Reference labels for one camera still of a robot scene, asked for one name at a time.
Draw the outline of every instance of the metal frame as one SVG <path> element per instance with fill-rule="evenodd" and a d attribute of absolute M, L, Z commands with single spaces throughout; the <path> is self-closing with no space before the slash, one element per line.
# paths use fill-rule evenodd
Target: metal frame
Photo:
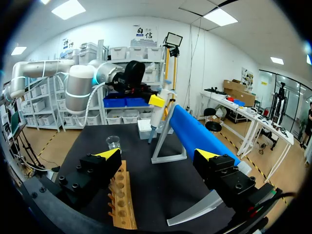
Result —
<path fill-rule="evenodd" d="M 153 157 L 152 157 L 152 164 L 155 164 L 155 163 L 163 163 L 163 162 L 174 162 L 174 161 L 179 161 L 179 160 L 184 160 L 187 158 L 187 155 L 186 155 L 186 150 L 184 148 L 184 146 L 182 145 L 182 153 L 179 154 L 179 155 L 172 155 L 172 156 L 166 156 L 166 157 L 158 157 L 158 154 L 159 154 L 159 151 L 160 151 L 160 148 L 162 146 L 162 144 L 164 143 L 165 141 L 165 138 L 170 130 L 170 119 L 172 117 L 172 114 L 175 110 L 175 107 L 176 107 L 176 103 L 170 108 L 170 111 L 169 111 L 169 114 L 166 118 L 166 122 L 165 122 L 165 125 L 163 127 L 163 130 L 161 132 L 161 135 L 159 137 L 159 140 L 157 142 L 157 146 L 155 148 L 155 151 L 153 153 Z"/>

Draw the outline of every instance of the screw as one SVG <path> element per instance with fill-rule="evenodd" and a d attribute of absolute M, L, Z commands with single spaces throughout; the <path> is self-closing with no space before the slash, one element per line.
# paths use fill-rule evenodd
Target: screw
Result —
<path fill-rule="evenodd" d="M 37 193 L 35 193 L 35 192 L 31 193 L 31 197 L 32 197 L 33 199 L 35 199 L 37 196 L 38 196 Z"/>
<path fill-rule="evenodd" d="M 47 189 L 46 189 L 45 187 L 42 186 L 42 187 L 39 189 L 39 192 L 44 193 L 46 190 L 47 190 Z"/>

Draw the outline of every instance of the ceiling light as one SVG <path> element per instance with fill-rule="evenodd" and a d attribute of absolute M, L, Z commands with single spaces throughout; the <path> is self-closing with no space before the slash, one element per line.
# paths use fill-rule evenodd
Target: ceiling light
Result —
<path fill-rule="evenodd" d="M 41 2 L 46 5 L 50 0 L 41 0 Z"/>
<path fill-rule="evenodd" d="M 11 55 L 21 55 L 24 52 L 24 50 L 26 50 L 26 48 L 27 47 L 23 47 L 23 46 L 15 47 Z"/>
<path fill-rule="evenodd" d="M 272 62 L 284 65 L 284 61 L 281 58 L 271 57 Z"/>
<path fill-rule="evenodd" d="M 204 16 L 204 18 L 220 26 L 238 22 L 234 17 L 230 16 L 228 13 L 226 13 L 220 8 L 216 9 L 215 11 L 209 12 Z"/>
<path fill-rule="evenodd" d="M 307 55 L 307 63 L 311 65 L 311 59 L 309 55 Z"/>
<path fill-rule="evenodd" d="M 62 18 L 63 20 L 67 20 L 70 17 L 73 17 L 85 11 L 86 10 L 77 0 L 69 0 L 55 8 L 51 12 Z"/>

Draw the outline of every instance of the black tabletop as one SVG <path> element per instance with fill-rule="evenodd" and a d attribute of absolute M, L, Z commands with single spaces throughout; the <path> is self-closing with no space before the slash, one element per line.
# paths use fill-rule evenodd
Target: black tabletop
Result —
<path fill-rule="evenodd" d="M 131 196 L 137 228 L 142 231 L 189 231 L 215 233 L 225 227 L 234 214 L 224 204 L 191 221 L 168 227 L 166 219 L 174 217 L 200 201 L 209 190 L 193 167 L 191 160 L 152 164 L 151 157 L 158 138 L 148 145 L 140 140 L 136 124 L 86 126 L 68 152 L 58 175 L 74 171 L 86 153 L 108 150 L 106 138 L 120 137 L 122 159 L 130 173 Z M 175 134 L 168 135 L 160 156 L 180 154 L 181 143 Z M 104 223 L 113 224 L 107 215 L 109 190 L 100 190 L 81 213 Z"/>

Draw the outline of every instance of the cable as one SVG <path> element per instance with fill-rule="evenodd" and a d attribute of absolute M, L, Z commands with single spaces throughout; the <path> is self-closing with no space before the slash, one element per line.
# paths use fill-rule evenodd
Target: cable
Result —
<path fill-rule="evenodd" d="M 96 93 L 96 91 L 105 85 L 105 82 L 99 84 L 94 90 L 93 92 L 91 93 L 91 95 L 89 96 L 89 100 L 88 100 L 88 104 L 87 104 L 87 109 L 86 109 L 86 114 L 85 114 L 85 117 L 84 117 L 84 123 L 81 123 L 78 119 L 78 116 L 76 115 L 76 118 L 77 118 L 77 121 L 78 121 L 78 124 L 81 126 L 81 127 L 84 127 L 86 124 L 87 124 L 87 118 L 88 118 L 88 112 L 89 112 L 89 107 L 90 107 L 90 103 L 91 103 L 91 99 L 93 97 L 93 95 Z"/>
<path fill-rule="evenodd" d="M 197 46 L 197 42 L 198 42 L 198 37 L 199 37 L 199 32 L 200 32 L 200 27 L 201 27 L 201 18 L 202 17 L 200 17 L 199 29 L 198 29 L 196 44 L 195 44 L 195 47 L 194 47 L 194 52 L 193 52 L 193 40 L 192 40 L 192 25 L 190 25 L 190 34 L 191 34 L 191 67 L 190 67 L 190 77 L 189 77 L 189 82 L 188 82 L 188 88 L 187 88 L 187 91 L 186 91 L 183 108 L 185 106 L 186 97 L 188 97 L 188 105 L 187 106 L 190 107 L 190 92 L 191 92 L 191 75 L 192 75 L 193 56 L 195 54 L 195 50 L 196 50 L 196 46 Z"/>

